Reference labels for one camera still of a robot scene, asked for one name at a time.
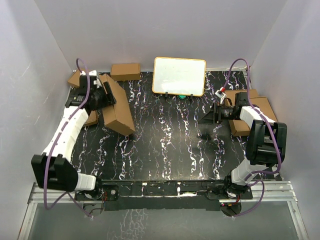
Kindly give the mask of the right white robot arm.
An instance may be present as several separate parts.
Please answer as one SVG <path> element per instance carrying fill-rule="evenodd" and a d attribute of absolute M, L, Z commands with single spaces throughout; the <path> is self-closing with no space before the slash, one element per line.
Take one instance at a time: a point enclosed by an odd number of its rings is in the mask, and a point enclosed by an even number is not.
<path fill-rule="evenodd" d="M 257 105 L 252 104 L 245 92 L 236 93 L 232 106 L 226 106 L 222 102 L 213 103 L 210 111 L 198 123 L 212 125 L 224 120 L 241 120 L 249 127 L 245 158 L 223 182 L 208 190 L 215 195 L 235 198 L 247 191 L 250 181 L 257 174 L 267 175 L 268 168 L 281 167 L 286 154 L 288 129 L 285 123 L 267 117 Z"/>

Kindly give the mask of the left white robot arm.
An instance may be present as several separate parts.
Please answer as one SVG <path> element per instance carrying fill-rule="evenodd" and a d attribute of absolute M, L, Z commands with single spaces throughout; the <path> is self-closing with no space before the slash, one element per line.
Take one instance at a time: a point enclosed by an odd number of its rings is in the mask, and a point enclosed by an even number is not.
<path fill-rule="evenodd" d="M 40 188 L 99 195 L 97 177 L 79 173 L 71 164 L 72 152 L 90 114 L 116 102 L 110 84 L 102 82 L 95 70 L 80 73 L 79 87 L 69 95 L 53 138 L 42 154 L 35 154 L 31 159 Z"/>

